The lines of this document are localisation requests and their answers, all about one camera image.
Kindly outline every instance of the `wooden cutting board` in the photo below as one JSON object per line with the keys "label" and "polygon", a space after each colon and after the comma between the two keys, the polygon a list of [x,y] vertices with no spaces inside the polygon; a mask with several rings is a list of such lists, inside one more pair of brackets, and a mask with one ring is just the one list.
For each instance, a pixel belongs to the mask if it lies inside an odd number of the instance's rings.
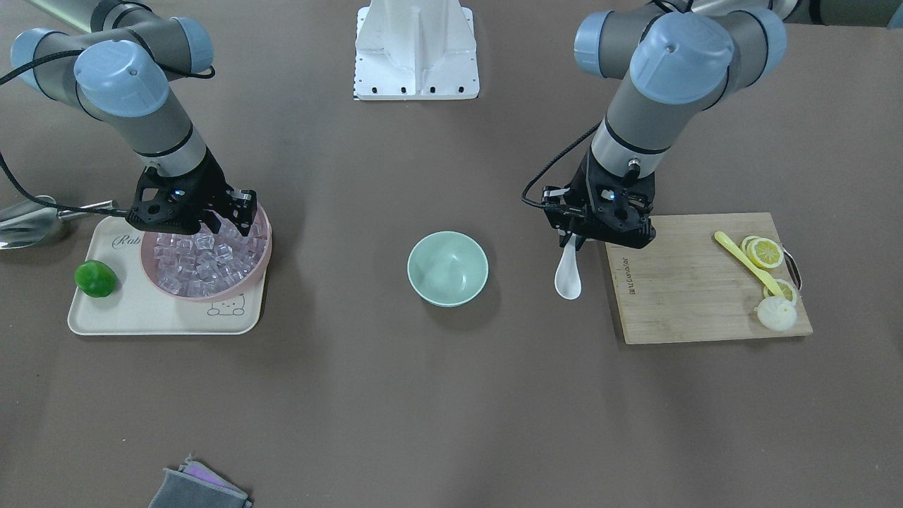
{"label": "wooden cutting board", "polygon": [[[768,330],[753,310],[762,284],[712,238],[722,230],[738,245],[749,235],[780,243],[770,213],[654,216],[656,239],[643,249],[605,244],[609,302],[619,336],[628,344],[689,343],[812,333],[796,303],[796,324]],[[770,270],[790,282],[787,266]]]}

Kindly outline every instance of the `yellow spoon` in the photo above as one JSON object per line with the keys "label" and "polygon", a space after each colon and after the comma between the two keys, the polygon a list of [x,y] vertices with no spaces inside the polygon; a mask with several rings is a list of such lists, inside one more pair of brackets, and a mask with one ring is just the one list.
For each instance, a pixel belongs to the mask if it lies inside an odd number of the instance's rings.
{"label": "yellow spoon", "polygon": [[752,261],[747,258],[746,254],[743,254],[743,251],[737,247],[737,244],[731,240],[728,235],[724,233],[724,231],[716,231],[714,235],[715,241],[721,244],[734,258],[737,258],[740,263],[743,263],[743,266],[749,268],[749,271],[752,272],[752,275],[759,278],[762,281],[762,284],[768,288],[768,291],[771,292],[774,296],[783,296],[784,293],[781,291],[781,287],[777,285],[775,278],[771,277],[767,271],[757,267],[752,264]]}

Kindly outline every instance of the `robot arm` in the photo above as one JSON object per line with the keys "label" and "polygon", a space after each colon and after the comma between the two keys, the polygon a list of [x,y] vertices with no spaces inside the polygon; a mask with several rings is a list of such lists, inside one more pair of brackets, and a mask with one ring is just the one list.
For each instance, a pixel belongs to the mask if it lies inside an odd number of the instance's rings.
{"label": "robot arm", "polygon": [[218,214],[247,235],[256,193],[226,183],[169,87],[169,80],[210,67],[213,50],[203,28],[189,18],[164,20],[144,5],[118,0],[31,3],[92,31],[70,36],[35,28],[22,33],[13,45],[13,65],[83,50],[78,57],[50,61],[21,77],[48,98],[108,123],[138,155],[145,169],[126,220],[139,230],[193,234],[202,222],[219,231]]}
{"label": "robot arm", "polygon": [[787,47],[784,21],[903,24],[900,1],[697,0],[590,15],[574,40],[586,72],[621,80],[576,175],[545,187],[542,208],[563,246],[583,240],[645,247],[654,171],[690,119],[771,72]]}

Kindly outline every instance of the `black cable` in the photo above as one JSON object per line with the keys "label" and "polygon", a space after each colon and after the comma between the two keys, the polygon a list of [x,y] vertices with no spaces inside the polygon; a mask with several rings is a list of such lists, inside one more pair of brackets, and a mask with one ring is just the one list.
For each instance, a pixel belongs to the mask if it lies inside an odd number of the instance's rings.
{"label": "black cable", "polygon": [[156,64],[158,67],[160,67],[160,69],[163,69],[164,71],[167,71],[167,72],[171,72],[178,76],[182,76],[183,78],[194,78],[196,80],[209,80],[210,78],[217,75],[217,70],[214,69],[212,65],[208,68],[209,72],[207,74],[195,74],[193,72],[182,72],[177,69],[173,69],[172,67],[170,67],[168,65],[163,65],[160,62],[157,62]]}
{"label": "black cable", "polygon": [[655,4],[656,7],[658,7],[659,9],[661,9],[662,12],[665,12],[665,13],[672,13],[672,12],[673,12],[673,11],[671,10],[671,7],[668,7],[667,5],[665,5],[665,3],[662,2],[661,0],[652,0],[652,3]]}
{"label": "black cable", "polygon": [[545,167],[543,168],[543,171],[540,171],[539,174],[533,180],[530,180],[530,183],[528,183],[526,185],[526,187],[524,187],[524,191],[520,194],[520,201],[525,202],[526,204],[528,204],[534,208],[540,208],[540,209],[545,208],[545,206],[542,203],[535,202],[535,201],[527,198],[526,194],[528,192],[530,192],[530,189],[533,188],[533,186],[536,184],[536,182],[538,182],[539,179],[542,178],[546,172],[548,172],[550,169],[552,169],[552,166],[555,165],[555,163],[557,163],[559,160],[561,160],[561,158],[564,157],[565,155],[568,155],[568,153],[571,150],[576,148],[577,145],[582,143],[587,137],[591,136],[592,133],[596,132],[596,130],[599,128],[600,125],[602,125],[602,122],[599,122],[598,124],[592,126],[590,128],[590,130],[583,133],[583,136],[578,137],[576,141],[571,143],[567,148],[562,150],[561,153],[559,153],[551,161],[549,161],[549,164],[545,165]]}
{"label": "black cable", "polygon": [[147,12],[149,12],[149,13],[153,12],[150,7],[142,4],[141,2],[123,2],[123,4],[138,5],[139,7],[143,7],[144,9],[147,9]]}
{"label": "black cable", "polygon": [[[32,60],[32,61],[24,64],[21,67],[17,67],[15,69],[13,69],[8,74],[6,74],[3,78],[0,78],[0,86],[4,85],[5,83],[7,83],[11,80],[14,80],[20,74],[25,74],[26,72],[30,71],[31,69],[34,69],[35,67],[37,67],[39,65],[43,65],[44,63],[47,63],[48,61],[54,61],[54,60],[59,60],[61,58],[69,58],[72,56],[77,56],[77,55],[81,54],[82,51],[83,50],[71,50],[71,51],[67,51],[67,52],[56,52],[56,53],[49,54],[47,56],[42,56],[39,59]],[[6,161],[3,159],[2,152],[0,152],[0,169],[3,169],[3,172],[6,175],[6,178],[9,179],[10,183],[13,184],[13,187],[15,187],[15,190],[18,191],[19,194],[28,198],[29,201],[36,202],[36,203],[40,204],[41,206],[55,208],[56,210],[65,210],[68,212],[87,212],[87,213],[96,213],[98,215],[113,215],[116,217],[126,217],[128,215],[127,210],[104,210],[104,209],[98,210],[98,209],[92,209],[92,208],[81,208],[79,206],[67,206],[64,204],[57,204],[55,202],[48,202],[48,201],[44,201],[43,199],[34,197],[28,191],[26,191],[22,187],[21,184],[19,184],[18,180],[15,179],[15,176],[13,176],[13,173],[9,170],[9,166],[6,164]]]}
{"label": "black cable", "polygon": [[[43,65],[44,63],[47,63],[49,61],[59,60],[62,58],[78,56],[83,51],[84,50],[69,50],[69,51],[65,51],[65,52],[55,52],[55,53],[51,53],[47,56],[42,56],[41,58],[32,60],[20,67],[13,69],[8,74],[4,75],[4,77],[0,78],[0,86],[6,84],[7,82],[9,82],[11,80],[14,80],[18,76],[25,74],[26,72],[34,69],[35,67]],[[178,75],[184,76],[186,78],[197,78],[199,80],[209,80],[210,78],[215,76],[217,73],[216,70],[213,69],[213,66],[210,66],[209,74],[193,74],[190,72],[177,71],[176,69],[162,65],[159,62],[157,62],[157,65],[159,65],[160,68],[163,69],[164,71],[169,71],[169,72],[172,72],[173,74],[178,74]],[[15,176],[13,176],[13,172],[10,171],[9,165],[4,160],[2,152],[0,152],[0,169],[3,169],[3,172],[6,175],[6,178],[13,185],[13,187],[15,187],[15,190],[18,191],[19,194],[21,194],[22,196],[27,198],[29,201],[40,204],[41,206],[54,208],[56,210],[65,210],[68,212],[96,213],[97,215],[112,215],[114,217],[127,217],[128,216],[128,210],[119,210],[119,209],[106,210],[106,209],[82,208],[79,206],[68,206],[65,204],[57,204],[55,202],[48,202],[48,201],[44,201],[43,199],[35,197],[34,195],[32,195],[31,193],[26,191],[24,189],[24,187],[22,187],[22,185],[19,183],[19,181],[16,180]]]}

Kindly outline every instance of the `light blue joint cap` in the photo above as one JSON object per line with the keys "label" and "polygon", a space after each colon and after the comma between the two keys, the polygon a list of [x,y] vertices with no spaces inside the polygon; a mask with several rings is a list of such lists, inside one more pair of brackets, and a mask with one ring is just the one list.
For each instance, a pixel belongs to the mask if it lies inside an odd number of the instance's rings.
{"label": "light blue joint cap", "polygon": [[761,80],[784,59],[784,53],[787,52],[787,28],[780,16],[764,7],[743,10],[756,16],[765,29],[765,36],[768,37],[768,58],[765,60],[765,70],[759,76]]}
{"label": "light blue joint cap", "polygon": [[688,104],[712,93],[733,59],[733,39],[721,25],[694,13],[658,18],[630,59],[637,89],[663,104]]}
{"label": "light blue joint cap", "polygon": [[577,60],[581,71],[601,78],[605,76],[602,76],[599,63],[599,44],[602,40],[602,25],[611,13],[612,11],[602,11],[590,14],[580,24],[577,35],[573,38],[573,58]]}
{"label": "light blue joint cap", "polygon": [[900,7],[897,8],[897,12],[890,17],[888,29],[892,28],[903,28],[903,4],[900,4]]}
{"label": "light blue joint cap", "polygon": [[151,55],[131,41],[103,41],[75,60],[85,96],[110,115],[144,117],[169,97],[169,82]]}
{"label": "light blue joint cap", "polygon": [[213,42],[200,23],[191,18],[173,18],[182,26],[191,52],[191,72],[204,72],[213,65]]}
{"label": "light blue joint cap", "polygon": [[[34,52],[38,50],[38,44],[41,43],[41,40],[47,35],[56,32],[56,30],[51,30],[50,28],[32,28],[27,32],[20,33],[19,36],[15,38],[13,47],[9,51],[13,69],[18,69],[24,64],[34,60]],[[34,70],[19,74],[19,78],[22,78],[22,81],[28,83],[28,86],[33,89],[41,91],[41,87],[38,86],[38,80],[34,78]]]}

